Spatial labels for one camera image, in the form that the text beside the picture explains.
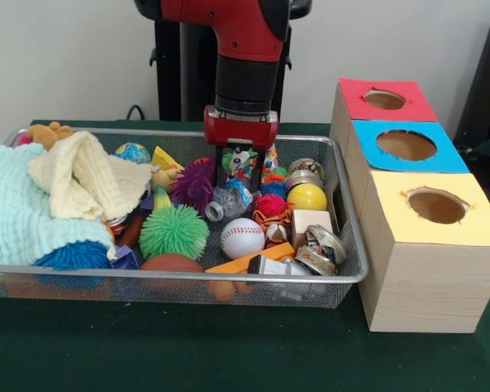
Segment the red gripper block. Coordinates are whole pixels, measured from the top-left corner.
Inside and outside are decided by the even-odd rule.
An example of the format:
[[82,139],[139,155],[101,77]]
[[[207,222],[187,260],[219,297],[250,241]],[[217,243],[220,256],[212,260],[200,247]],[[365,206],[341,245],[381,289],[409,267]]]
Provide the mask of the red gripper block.
[[214,105],[208,105],[203,118],[206,141],[209,145],[216,146],[215,186],[223,187],[225,184],[222,146],[250,145],[258,150],[251,174],[251,191],[256,192],[261,185],[266,150],[271,147],[278,134],[278,113],[269,111],[266,115],[249,117],[223,112]]

